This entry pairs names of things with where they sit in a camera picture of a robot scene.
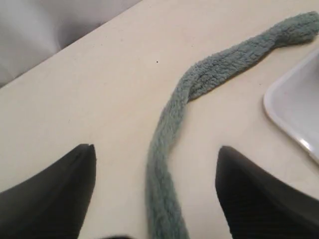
fuzzy strap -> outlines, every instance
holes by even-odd
[[[318,31],[316,12],[300,14],[239,45],[215,53],[186,71],[161,113],[148,151],[146,207],[150,239],[189,238],[166,163],[187,102],[254,66],[277,47],[311,42]]]

gray fabric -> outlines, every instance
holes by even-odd
[[[319,15],[316,12],[300,14],[207,57],[183,75],[161,113],[148,152],[146,206],[151,239],[189,238],[166,163],[187,102],[249,69],[277,47],[311,42],[318,31]]]

beige table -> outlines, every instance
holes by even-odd
[[[142,1],[0,90],[0,191],[77,144],[93,143],[97,183],[80,239],[147,238],[146,152],[181,75],[205,56],[309,10],[319,11],[319,1]],[[319,39],[276,50],[189,104],[170,168],[191,238],[231,238],[214,189],[224,144],[319,198],[318,167],[262,107],[269,85],[317,47]]]

white plastic container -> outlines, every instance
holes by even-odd
[[[270,86],[264,106],[269,118],[319,163],[319,49]]]

black pointed object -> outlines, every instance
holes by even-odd
[[[93,145],[81,144],[0,193],[0,239],[76,239],[95,185]]]
[[[234,239],[319,239],[319,201],[231,147],[219,151],[215,187]]]

